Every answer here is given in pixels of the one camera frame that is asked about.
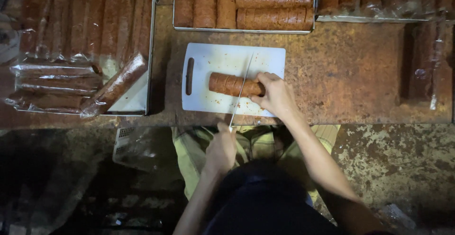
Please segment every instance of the left hand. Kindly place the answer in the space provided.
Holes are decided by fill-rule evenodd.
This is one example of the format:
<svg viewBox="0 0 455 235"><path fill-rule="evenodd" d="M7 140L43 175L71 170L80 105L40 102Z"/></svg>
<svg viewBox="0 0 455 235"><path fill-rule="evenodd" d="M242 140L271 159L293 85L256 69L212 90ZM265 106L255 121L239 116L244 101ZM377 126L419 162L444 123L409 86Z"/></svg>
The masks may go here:
<svg viewBox="0 0 455 235"><path fill-rule="evenodd" d="M230 132L225 123L218 123L218 133L207 147L205 171L209 174L226 175L235 164L237 153L235 129Z"/></svg>

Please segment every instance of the person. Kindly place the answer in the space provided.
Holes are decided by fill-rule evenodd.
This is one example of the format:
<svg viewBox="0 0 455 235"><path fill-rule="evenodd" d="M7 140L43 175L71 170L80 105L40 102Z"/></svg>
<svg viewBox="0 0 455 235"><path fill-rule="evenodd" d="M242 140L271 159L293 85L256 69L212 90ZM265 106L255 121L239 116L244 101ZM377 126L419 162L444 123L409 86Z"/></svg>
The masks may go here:
<svg viewBox="0 0 455 235"><path fill-rule="evenodd" d="M285 171L293 161L284 162L282 168L266 160L247 162L239 139L248 139L239 137L235 130L230 132L224 123L218 124L218 133L202 128L206 133L188 135L173 128L174 145L183 149L177 150L177 155L189 198L174 234L387 234L326 149L333 147L336 126L330 127L330 133L325 127L318 137L299 111L290 84L267 72L259 72L257 79L266 93L250 97L251 101L285 124L295 140L293 149L298 152L291 155L299 157L300 173L308 174L317 191L295 179L301 174L293 177ZM324 134L333 137L328 147L323 145L327 141L322 140ZM273 140L270 133L266 135ZM250 144L269 144L257 142L251 139ZM242 159L246 163L239 166ZM309 197L307 191L319 192L338 226L312 208L316 196Z"/></svg>

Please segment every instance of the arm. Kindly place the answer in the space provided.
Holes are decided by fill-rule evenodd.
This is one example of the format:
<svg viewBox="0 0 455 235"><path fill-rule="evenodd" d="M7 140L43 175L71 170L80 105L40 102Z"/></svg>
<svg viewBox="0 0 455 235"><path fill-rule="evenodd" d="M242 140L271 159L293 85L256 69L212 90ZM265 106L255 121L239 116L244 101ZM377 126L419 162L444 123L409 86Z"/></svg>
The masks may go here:
<svg viewBox="0 0 455 235"><path fill-rule="evenodd" d="M197 234L205 211L218 188L219 182L234 166L237 152L235 130L232 133L224 123L218 124L219 133L213 136L206 150L206 164L196 189L175 227L174 234Z"/></svg>
<svg viewBox="0 0 455 235"><path fill-rule="evenodd" d="M253 96L251 100L280 118L293 135L302 151L308 173L338 225L352 234L384 230L314 135L305 115L295 104L292 86L268 72L260 72L257 79L264 84L266 93L264 97Z"/></svg>

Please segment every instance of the right hand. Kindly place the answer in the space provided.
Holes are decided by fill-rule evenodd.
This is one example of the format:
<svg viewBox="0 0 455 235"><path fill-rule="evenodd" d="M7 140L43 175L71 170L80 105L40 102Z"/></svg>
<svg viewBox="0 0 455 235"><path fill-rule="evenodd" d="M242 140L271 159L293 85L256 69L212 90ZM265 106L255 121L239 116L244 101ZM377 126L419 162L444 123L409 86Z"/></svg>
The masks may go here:
<svg viewBox="0 0 455 235"><path fill-rule="evenodd" d="M259 72L256 75L265 87L264 97L251 96L252 102L259 104L261 108L270 111L283 122L292 118L293 114L299 113L295 103L294 89L275 73Z"/></svg>

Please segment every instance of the white cutting board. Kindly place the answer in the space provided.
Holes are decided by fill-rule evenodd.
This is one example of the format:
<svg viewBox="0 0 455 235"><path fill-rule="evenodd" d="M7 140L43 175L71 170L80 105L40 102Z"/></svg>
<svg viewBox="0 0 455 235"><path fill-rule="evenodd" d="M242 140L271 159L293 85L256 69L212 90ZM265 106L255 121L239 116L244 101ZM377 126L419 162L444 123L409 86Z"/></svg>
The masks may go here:
<svg viewBox="0 0 455 235"><path fill-rule="evenodd" d="M259 71L275 73L284 78L284 48L256 46L228 46L189 43L185 55L182 76L182 107L186 111L207 111L232 113L238 97L227 96L208 90L208 81L212 72L244 77L251 54L253 60L247 78L254 79ZM191 82L191 95L187 95L188 60L194 58ZM236 114L253 116L274 115L252 103L247 97L240 99Z"/></svg>

